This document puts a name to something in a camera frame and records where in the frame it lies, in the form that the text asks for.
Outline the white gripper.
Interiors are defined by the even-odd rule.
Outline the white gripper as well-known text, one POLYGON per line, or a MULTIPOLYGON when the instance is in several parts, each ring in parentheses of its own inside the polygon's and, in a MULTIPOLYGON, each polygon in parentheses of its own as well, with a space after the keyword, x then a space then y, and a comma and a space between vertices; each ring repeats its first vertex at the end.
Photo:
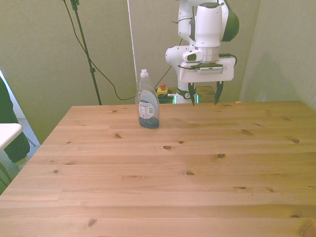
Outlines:
POLYGON ((215 82, 217 89, 214 97, 216 105, 223 91, 223 81, 231 81, 234 78, 234 57, 222 57, 215 63, 203 66, 201 62, 182 62, 179 66, 179 81, 188 83, 188 92, 193 106, 195 105, 195 82, 215 82))

